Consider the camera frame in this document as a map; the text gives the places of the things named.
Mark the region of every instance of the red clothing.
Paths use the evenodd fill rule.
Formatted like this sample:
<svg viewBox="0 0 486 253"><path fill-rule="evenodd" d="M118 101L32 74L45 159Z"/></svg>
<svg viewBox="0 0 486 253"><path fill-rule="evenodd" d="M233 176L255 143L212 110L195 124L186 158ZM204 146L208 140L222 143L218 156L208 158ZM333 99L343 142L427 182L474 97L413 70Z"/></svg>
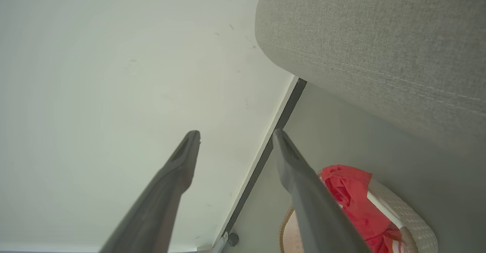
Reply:
<svg viewBox="0 0 486 253"><path fill-rule="evenodd" d="M322 180L371 250L392 253L392 240L401 241L401 233L366 197L371 174L350 166L333 165L323 169Z"/></svg>

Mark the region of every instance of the stitching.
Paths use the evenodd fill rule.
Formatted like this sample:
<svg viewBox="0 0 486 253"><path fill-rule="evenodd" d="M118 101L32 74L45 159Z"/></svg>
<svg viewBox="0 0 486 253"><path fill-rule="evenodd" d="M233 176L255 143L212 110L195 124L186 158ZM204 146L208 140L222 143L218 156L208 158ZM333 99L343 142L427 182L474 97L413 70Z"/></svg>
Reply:
<svg viewBox="0 0 486 253"><path fill-rule="evenodd" d="M418 96L420 96L420 97L424 97L424 98L429 99L429 100L434 100L434 101L436 101L436 102L438 102L438 103L441 103L441 104L446 104L446 105L448 105L448 106L452 106L452 107L455 107L455 108L457 108L457 109L462 109L462 110L464 110L464 111L469 111L469 112L477 113L477 114L479 114L479 115L481 115L481 116L483 116L483 117L484 117L484 116L486 116L486 113L482 113L482 112L480 112L480 111L474 111L474 110L472 110L472 109L463 108L463 107L461 107L461 106L456 106L456 105L454 105L454 104L450 104L450 103L447 103L447 102L445 102L445 101L441 101L441 100L438 100L438 99L435 99L435 98L432 98L432 97L428 97L428 96L425 96L425 95L420 94L420 93L412 92L411 90L407 90L407 89L404 89L404 88L402 88L402 87L398 87L398 86L395 86L395 85L391 85L391 84L388 84L387 82L380 81L380 80L376 80L376 79L374 79L374 78L370 78L370 77L364 76L364 75L362 75L362 74L353 73L352 71L346 71L346 70L343 70L343 69L340 69L340 68L336 68L336 67L333 67L333 66L326 65L326 64L324 64L324 63L318 63L318 64L322 64L322 65L327 66L327 67L329 67L329 68L335 68L335 69L337 69L337 70L339 70L339 71L345 71L346 73L351 73L351 74L353 74L353 75L361 76L361 77L364 77L364 78L369 79L369 80L373 80L373 81L376 81L376 82L379 82L379 83L382 83L382 84L386 84L386 85L388 85L388 86L395 87L395 88L400 89L400 90L404 90L405 92L409 92L409 93L411 93L411 94L415 94L415 95L418 95Z"/></svg>
<svg viewBox="0 0 486 253"><path fill-rule="evenodd" d="M403 78L399 78L397 76L392 76L392 75L389 75L387 73L380 73L379 71L373 71L373 70L370 70L370 69L367 69L367 68L363 68L363 67L360 67L360 66L354 66L352 64L348 64L348 63L344 63L344 62L340 62L340 61L337 61L337 60L333 60L333 59L328 59L330 61L334 61L336 63L340 63L340 64L344 64L344 65L348 65L348 66L353 66L355 68L360 68L360 69L363 69L363 70L366 70L366 71L371 71L372 73L378 73L378 74L381 74L381 75L386 75L388 77L391 77L391 78L394 78L394 79L398 79L398 80L402 80L402 81L405 81L405 82L408 82L408 83L412 83L414 85L418 85L420 87L426 87L426 88L429 88L429 89L432 89L432 90L436 90L438 92L445 92L445 93L448 93L448 94L451 94L451 95L457 95L459 97L462 97L462 98L466 98L466 99L471 99L471 100L475 100L475 101L481 101L481 102L486 102L485 100L483 99L480 99L480 98L476 98L476 97L469 97L467 95L462 95L462 94L458 94L458 93L455 93L455 92L448 92L446 90L441 90L441 89L436 89L432 86L427 86L427 85L424 85L424 84L420 84L420 83L416 83L416 82L413 82L413 81L409 81L409 80L406 80L406 79L403 79Z"/></svg>

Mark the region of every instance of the gray fabric upholstery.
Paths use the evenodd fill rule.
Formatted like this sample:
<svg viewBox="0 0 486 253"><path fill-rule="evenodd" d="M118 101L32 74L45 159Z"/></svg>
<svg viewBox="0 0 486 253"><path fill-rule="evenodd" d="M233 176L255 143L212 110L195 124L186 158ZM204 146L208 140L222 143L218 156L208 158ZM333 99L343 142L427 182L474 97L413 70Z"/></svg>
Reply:
<svg viewBox="0 0 486 253"><path fill-rule="evenodd" d="M285 70L461 156L486 146L486 0L260 0Z"/></svg>

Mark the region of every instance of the brown stitched edge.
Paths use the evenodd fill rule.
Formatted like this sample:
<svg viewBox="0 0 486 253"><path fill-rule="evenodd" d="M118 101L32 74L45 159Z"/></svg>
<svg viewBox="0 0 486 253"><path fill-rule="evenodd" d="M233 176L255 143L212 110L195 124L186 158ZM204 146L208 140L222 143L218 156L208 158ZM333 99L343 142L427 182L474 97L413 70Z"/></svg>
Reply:
<svg viewBox="0 0 486 253"><path fill-rule="evenodd" d="M317 172L317 176L319 178L322 177L322 170L319 170ZM280 252L281 253L285 253L285 251L283 249L283 232L284 232L285 227L287 226L287 223L289 222L290 216L292 216L292 214L293 214L293 206L290 205L290 208L287 210L285 217L283 217L283 222L280 225L280 230L278 231L278 241L280 242Z"/></svg>

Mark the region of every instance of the white trim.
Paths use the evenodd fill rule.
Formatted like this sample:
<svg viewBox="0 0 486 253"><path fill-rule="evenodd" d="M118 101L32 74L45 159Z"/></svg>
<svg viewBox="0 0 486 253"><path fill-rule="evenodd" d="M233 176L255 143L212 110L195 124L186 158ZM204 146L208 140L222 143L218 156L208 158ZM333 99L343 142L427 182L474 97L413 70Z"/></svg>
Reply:
<svg viewBox="0 0 486 253"><path fill-rule="evenodd" d="M278 109L276 110L272 123L269 125L269 127L266 130L265 137L262 139L260 142L260 146L258 147L258 151L255 154L255 157L253 158L253 163L251 164L250 168L248 169L248 173L246 174L245 180L240 186L240 190L238 194L236 195L236 198L233 201L233 204L231 205L231 208L229 209L226 219L224 220L224 223L222 224L221 230L217 233L217 236L214 239L213 246L219 241L220 237L222 236L224 229L226 228L226 225L229 222L229 219L231 218L231 215L233 215L233 212L235 211L236 205L238 204L238 201L241 198L241 195L243 194L243 191L246 188L246 185L248 185L248 181L250 181L250 177L253 174L253 171L255 170L255 167L257 166L258 161L260 160L260 157L262 156L262 153L264 152L265 146L267 142L269 141L270 137L272 136L272 133L275 129L276 123L278 122L283 109L285 108L285 105L287 104L287 101L290 98L290 95L292 94L293 89L295 88L295 85L297 84L297 81L299 78L295 75L293 75L292 79L289 81L288 86L287 86L287 91L285 92L285 95L282 97L282 100L280 102L280 106L278 106Z"/></svg>

